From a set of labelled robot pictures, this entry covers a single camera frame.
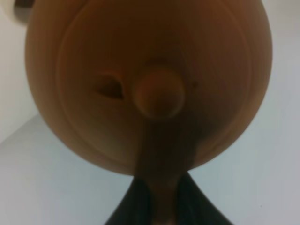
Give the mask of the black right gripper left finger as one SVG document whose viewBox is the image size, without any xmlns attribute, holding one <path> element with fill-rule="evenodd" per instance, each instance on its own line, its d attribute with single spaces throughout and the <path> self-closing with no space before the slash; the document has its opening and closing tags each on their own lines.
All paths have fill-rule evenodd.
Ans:
<svg viewBox="0 0 300 225">
<path fill-rule="evenodd" d="M 155 208 L 155 189 L 159 180 L 134 177 L 118 207 L 105 222 L 106 225 L 160 225 Z"/>
</svg>

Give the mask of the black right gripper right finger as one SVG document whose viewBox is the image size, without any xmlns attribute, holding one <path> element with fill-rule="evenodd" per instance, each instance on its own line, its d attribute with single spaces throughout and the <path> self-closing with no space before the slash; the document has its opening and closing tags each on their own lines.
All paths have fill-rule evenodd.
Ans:
<svg viewBox="0 0 300 225">
<path fill-rule="evenodd" d="M 178 225 L 232 225 L 203 194 L 189 173 L 178 183 L 176 203 Z"/>
</svg>

